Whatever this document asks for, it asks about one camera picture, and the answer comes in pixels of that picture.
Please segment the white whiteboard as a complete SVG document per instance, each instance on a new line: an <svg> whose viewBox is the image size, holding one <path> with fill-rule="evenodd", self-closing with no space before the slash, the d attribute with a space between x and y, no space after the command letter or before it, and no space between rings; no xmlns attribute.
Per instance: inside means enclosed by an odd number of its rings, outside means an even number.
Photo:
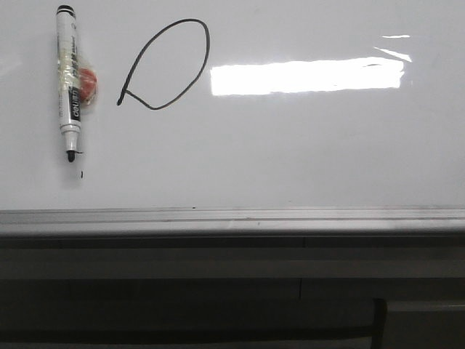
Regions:
<svg viewBox="0 0 465 349"><path fill-rule="evenodd" d="M464 204L462 1L72 1L74 162L58 5L1 3L2 209Z"/></svg>

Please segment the aluminium whiteboard tray rail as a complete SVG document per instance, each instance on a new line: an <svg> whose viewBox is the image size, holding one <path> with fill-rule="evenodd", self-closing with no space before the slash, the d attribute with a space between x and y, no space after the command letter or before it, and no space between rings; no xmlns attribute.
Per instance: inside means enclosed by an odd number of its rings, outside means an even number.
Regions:
<svg viewBox="0 0 465 349"><path fill-rule="evenodd" d="M464 232L462 207L48 209L1 212L4 238Z"/></svg>

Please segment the orange round magnet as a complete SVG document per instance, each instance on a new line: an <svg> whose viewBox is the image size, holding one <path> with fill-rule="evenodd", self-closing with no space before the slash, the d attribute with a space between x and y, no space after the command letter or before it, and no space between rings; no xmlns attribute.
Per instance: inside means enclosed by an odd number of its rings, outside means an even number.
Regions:
<svg viewBox="0 0 465 349"><path fill-rule="evenodd" d="M80 78L80 100L84 105L90 105L97 94L97 76L88 68L79 69Z"/></svg>

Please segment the white black whiteboard marker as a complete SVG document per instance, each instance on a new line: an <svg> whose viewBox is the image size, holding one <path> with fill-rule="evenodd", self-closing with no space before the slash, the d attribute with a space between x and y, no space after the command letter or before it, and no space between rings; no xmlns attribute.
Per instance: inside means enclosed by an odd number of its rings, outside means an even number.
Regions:
<svg viewBox="0 0 465 349"><path fill-rule="evenodd" d="M81 133L81 82L76 13L71 6L62 4L57 8L56 27L59 125L67 159L73 163Z"/></svg>

